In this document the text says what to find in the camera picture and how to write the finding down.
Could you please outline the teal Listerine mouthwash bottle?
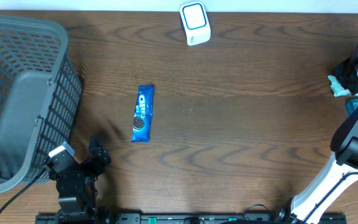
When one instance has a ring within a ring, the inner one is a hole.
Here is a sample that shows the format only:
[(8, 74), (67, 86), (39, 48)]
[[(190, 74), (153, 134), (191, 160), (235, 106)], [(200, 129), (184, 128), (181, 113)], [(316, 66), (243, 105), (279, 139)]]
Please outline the teal Listerine mouthwash bottle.
[(350, 116), (358, 107), (358, 98), (348, 99), (346, 101), (346, 110)]

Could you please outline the mint green wipes pack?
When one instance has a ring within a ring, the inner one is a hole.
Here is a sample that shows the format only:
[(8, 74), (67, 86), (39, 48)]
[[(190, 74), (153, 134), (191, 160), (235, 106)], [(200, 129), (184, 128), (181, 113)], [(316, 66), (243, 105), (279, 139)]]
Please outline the mint green wipes pack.
[(331, 82), (330, 87), (333, 91), (335, 97), (350, 95), (351, 92), (348, 89), (345, 89), (337, 78), (333, 75), (328, 76), (328, 80)]

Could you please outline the blue Oreo cookie pack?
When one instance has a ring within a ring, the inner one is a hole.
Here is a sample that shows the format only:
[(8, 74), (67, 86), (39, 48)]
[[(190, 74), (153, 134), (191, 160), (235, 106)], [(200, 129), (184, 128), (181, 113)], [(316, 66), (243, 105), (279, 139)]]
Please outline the blue Oreo cookie pack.
[(153, 117), (154, 86), (139, 86), (131, 142), (149, 142)]

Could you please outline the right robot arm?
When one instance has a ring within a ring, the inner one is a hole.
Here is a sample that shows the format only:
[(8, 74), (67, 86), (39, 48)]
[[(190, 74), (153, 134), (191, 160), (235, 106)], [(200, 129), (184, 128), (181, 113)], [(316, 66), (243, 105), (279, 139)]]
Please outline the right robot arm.
[(319, 174), (282, 208), (275, 223), (345, 223), (345, 215), (329, 215), (326, 209), (350, 185), (358, 181), (358, 44), (352, 55), (328, 76), (334, 96), (352, 95), (348, 118), (331, 140), (331, 154)]

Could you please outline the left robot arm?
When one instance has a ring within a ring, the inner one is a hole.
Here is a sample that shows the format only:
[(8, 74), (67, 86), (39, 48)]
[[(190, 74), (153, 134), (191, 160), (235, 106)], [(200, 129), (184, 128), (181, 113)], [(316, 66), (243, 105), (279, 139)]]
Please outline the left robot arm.
[(75, 159), (74, 149), (63, 142), (48, 153), (50, 180), (56, 182), (61, 209), (55, 214), (55, 223), (112, 223), (111, 212), (98, 207), (95, 182), (111, 163), (111, 157), (98, 140), (92, 137), (89, 157), (83, 162)]

